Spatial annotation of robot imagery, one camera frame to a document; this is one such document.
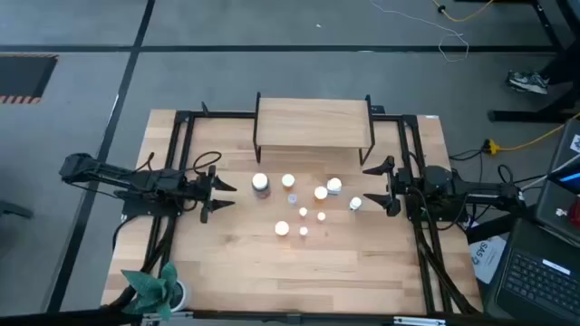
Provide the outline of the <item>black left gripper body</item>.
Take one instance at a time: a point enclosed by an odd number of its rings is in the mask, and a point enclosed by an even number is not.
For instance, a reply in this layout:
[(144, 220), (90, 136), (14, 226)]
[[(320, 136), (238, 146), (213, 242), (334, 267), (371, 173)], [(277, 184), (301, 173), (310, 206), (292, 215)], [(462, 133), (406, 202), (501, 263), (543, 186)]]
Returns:
[(195, 180), (187, 183), (186, 198), (202, 204), (200, 211), (201, 223), (208, 221), (212, 183), (215, 176), (216, 166), (210, 165), (207, 172), (200, 173)]

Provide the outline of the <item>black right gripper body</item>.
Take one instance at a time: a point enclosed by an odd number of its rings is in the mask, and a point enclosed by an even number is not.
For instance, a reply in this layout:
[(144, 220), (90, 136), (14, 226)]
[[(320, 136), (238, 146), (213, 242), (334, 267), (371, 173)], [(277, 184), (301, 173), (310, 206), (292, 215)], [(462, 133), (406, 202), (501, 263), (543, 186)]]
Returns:
[(409, 168), (395, 169), (394, 157), (387, 157), (388, 175), (388, 204), (387, 216), (397, 216), (401, 212), (401, 201), (398, 195), (406, 195), (408, 188), (412, 185), (413, 176)]

